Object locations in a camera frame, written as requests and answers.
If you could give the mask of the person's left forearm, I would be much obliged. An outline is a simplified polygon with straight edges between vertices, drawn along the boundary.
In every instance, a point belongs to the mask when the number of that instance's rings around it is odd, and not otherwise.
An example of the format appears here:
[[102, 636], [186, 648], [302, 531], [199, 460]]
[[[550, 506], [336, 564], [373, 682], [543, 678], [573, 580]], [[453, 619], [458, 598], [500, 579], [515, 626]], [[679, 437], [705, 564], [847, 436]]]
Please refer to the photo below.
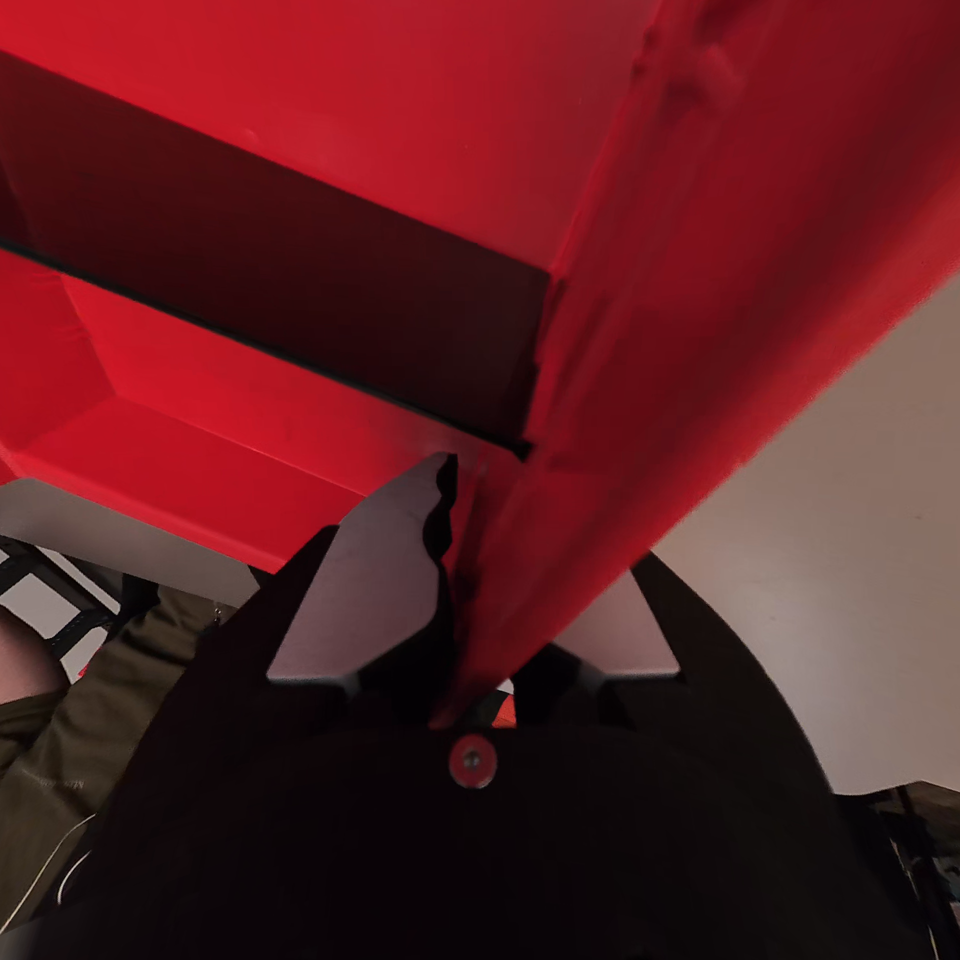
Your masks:
[[70, 686], [42, 636], [1, 606], [1, 704], [60, 693]]

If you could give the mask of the dark bin divider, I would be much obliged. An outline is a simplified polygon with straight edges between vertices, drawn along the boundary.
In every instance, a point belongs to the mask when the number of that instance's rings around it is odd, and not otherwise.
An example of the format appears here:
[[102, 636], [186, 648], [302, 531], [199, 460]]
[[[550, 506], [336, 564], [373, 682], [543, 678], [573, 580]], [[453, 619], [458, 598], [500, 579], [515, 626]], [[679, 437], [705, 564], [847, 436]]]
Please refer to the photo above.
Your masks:
[[1, 54], [2, 250], [510, 451], [548, 273]]

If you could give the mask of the red plastic bin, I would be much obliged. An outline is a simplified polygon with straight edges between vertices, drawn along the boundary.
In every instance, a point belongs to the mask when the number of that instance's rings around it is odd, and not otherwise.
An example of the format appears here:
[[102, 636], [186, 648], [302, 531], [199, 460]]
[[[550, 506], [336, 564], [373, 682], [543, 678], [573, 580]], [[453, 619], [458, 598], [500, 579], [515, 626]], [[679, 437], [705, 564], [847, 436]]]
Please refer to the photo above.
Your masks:
[[437, 724], [958, 270], [958, 2], [2, 2], [2, 52], [548, 274], [522, 461], [2, 249], [2, 485], [270, 570], [488, 469]]

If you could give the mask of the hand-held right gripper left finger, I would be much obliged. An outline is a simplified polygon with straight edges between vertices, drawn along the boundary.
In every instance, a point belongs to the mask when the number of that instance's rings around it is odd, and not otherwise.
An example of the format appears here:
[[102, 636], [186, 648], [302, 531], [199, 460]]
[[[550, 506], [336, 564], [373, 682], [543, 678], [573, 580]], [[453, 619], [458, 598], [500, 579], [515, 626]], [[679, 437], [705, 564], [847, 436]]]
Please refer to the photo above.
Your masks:
[[435, 453], [339, 525], [268, 669], [271, 681], [342, 681], [425, 629], [447, 592], [459, 462]]

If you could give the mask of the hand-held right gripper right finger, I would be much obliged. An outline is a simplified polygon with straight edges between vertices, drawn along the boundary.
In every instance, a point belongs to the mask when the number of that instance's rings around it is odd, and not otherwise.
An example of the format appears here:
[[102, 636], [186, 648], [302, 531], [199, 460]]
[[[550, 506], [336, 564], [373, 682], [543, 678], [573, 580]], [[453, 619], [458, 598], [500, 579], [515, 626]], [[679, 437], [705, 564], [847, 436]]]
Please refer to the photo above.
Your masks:
[[632, 573], [622, 574], [555, 639], [588, 677], [676, 677], [680, 666]]

